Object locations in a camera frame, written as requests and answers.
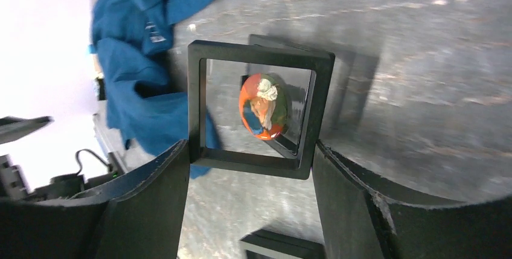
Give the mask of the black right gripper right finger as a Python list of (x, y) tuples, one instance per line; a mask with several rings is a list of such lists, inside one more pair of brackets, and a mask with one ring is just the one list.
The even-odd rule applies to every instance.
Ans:
[(422, 193), (323, 142), (312, 171), (328, 258), (511, 257), (511, 196), (469, 203)]

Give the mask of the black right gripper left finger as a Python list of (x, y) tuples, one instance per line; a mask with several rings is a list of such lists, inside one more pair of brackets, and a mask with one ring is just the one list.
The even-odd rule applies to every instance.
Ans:
[(182, 140), (70, 199), (2, 199), (1, 257), (176, 258), (189, 177)]

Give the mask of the blue Mickey Mouse t-shirt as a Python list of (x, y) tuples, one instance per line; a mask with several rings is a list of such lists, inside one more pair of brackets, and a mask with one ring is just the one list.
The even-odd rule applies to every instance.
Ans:
[(125, 147), (158, 156), (188, 137), (188, 99), (168, 71), (175, 24), (214, 0), (97, 0), (92, 46), (103, 70), (107, 125)]

